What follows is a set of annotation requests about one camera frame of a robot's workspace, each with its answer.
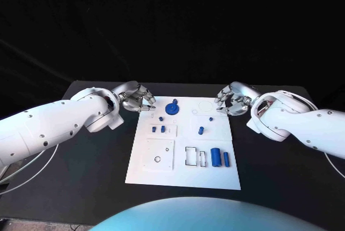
black table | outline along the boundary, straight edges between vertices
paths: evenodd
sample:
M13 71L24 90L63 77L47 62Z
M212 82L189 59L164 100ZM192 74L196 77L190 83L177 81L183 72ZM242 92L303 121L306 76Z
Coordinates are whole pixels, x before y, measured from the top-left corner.
M114 88L119 82L75 81L63 99L88 87ZM225 85L144 83L155 96L213 97ZM280 89L308 98L303 87ZM283 143L257 134L245 115L229 117L241 190L125 184L138 114L121 109L124 124L96 133L85 128L60 144L39 176L0 199L0 217L95 225L127 208L164 198L216 197L246 201L283 211L329 230L343 230L345 179L324 155L290 136ZM20 172L10 187L26 181L47 161L53 149Z

robotic hand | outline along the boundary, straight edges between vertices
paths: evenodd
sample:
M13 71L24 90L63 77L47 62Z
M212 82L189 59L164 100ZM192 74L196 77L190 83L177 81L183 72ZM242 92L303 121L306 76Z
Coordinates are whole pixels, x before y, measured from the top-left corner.
M115 129L124 120L119 104L129 111L154 110L155 99L147 88L129 81L111 91L88 88L70 100L40 105L0 120L0 167L70 139L82 125L89 132Z
M251 106L251 119L246 126L275 141L283 141L290 134L314 150L345 159L345 113L329 109L317 110L313 103L301 96L283 90L261 94L255 88L232 82L218 93L215 103L231 97L231 107L218 108L218 112L241 115Z

white board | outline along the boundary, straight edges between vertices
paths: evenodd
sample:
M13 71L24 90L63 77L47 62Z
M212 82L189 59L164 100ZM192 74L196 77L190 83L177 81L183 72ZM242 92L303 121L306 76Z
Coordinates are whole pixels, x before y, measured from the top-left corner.
M173 99L179 113L168 115L166 105ZM160 96L154 106L155 111L140 113L125 183L241 190L228 117L216 112L213 98ZM186 147L196 147L196 166L184 165ZM220 167L212 166L212 148L220 149ZM206 167L200 166L200 151L205 151ZM229 167L225 167L223 152L228 152Z

black curtain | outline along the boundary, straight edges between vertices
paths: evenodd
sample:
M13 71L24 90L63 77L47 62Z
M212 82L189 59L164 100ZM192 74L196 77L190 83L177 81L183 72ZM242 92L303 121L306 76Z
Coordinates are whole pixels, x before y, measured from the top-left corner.
M0 117L60 99L73 80L300 85L343 110L326 3L0 0Z

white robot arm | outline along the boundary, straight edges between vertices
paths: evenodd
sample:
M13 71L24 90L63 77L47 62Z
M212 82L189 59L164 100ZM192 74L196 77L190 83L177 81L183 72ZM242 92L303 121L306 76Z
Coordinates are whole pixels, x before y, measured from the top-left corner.
M246 126L275 141L290 134L314 150L345 159L345 113L317 110L307 99L285 91L261 94L246 84L232 82L218 93L218 105L231 96L231 107L218 108L220 113L241 115L251 106ZM307 103L307 107L294 96Z
M111 91L88 88L70 100L59 100L24 110L0 120L0 167L70 139L82 125L89 132L105 126L115 129L124 122L119 104L129 111L154 110L142 105L155 99L147 88L129 81Z

